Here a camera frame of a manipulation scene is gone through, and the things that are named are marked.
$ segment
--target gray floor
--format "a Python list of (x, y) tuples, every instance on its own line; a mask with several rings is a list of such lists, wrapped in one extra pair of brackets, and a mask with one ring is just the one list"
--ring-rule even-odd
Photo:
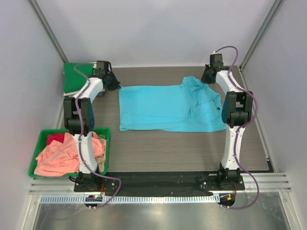
[[(236, 207), (249, 204), (255, 194), (237, 194)], [(39, 205), (34, 230), (290, 230), (278, 193), (260, 193), (243, 211), (216, 203), (108, 205), (96, 211), (84, 205)], [(52, 218), (66, 218), (56, 221)]]
[[(179, 85), (183, 77), (201, 78), (204, 67), (118, 68), (123, 86)], [(238, 69), (234, 77), (242, 84)], [(219, 85), (211, 86), (221, 94)], [(93, 102), (95, 126), (111, 129), (109, 172), (211, 171), (217, 170), (224, 153), (225, 132), (176, 133), (119, 131), (118, 91), (106, 92)], [(255, 124), (247, 127), (241, 147), (241, 163), (248, 170), (267, 170), (265, 153)]]

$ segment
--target white wall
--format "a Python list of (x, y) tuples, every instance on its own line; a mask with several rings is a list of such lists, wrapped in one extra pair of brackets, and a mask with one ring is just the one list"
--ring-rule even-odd
[[(204, 66), (237, 46), (240, 64), (274, 0), (38, 0), (70, 62)], [(231, 64), (233, 51), (223, 53)]]
[(307, 1), (284, 1), (245, 68), (274, 166), (286, 172), (306, 221)]
[(62, 103), (63, 63), (26, 0), (2, 1), (0, 15), (0, 228), (14, 230), (39, 132), (54, 127)]

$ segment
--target green box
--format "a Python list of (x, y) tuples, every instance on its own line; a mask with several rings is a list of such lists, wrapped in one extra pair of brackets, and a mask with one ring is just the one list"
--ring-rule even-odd
[[(111, 130), (109, 128), (94, 128), (94, 132), (97, 135), (103, 135), (106, 139), (106, 161), (105, 161), (105, 170), (103, 172), (100, 172), (101, 175), (105, 175), (107, 173), (108, 169), (108, 161), (109, 161), (109, 149), (110, 149), (110, 141), (111, 141)], [(50, 134), (57, 134), (57, 133), (68, 133), (68, 130), (66, 129), (44, 129), (40, 132), (36, 148), (34, 151), (34, 155), (32, 158), (32, 162), (29, 169), (29, 176), (30, 177), (43, 177), (40, 175), (34, 174), (34, 170), (37, 166), (37, 160), (36, 157), (40, 154), (41, 151), (46, 147), (47, 144), (47, 137)], [(67, 173), (63, 176), (78, 176), (77, 173)]]

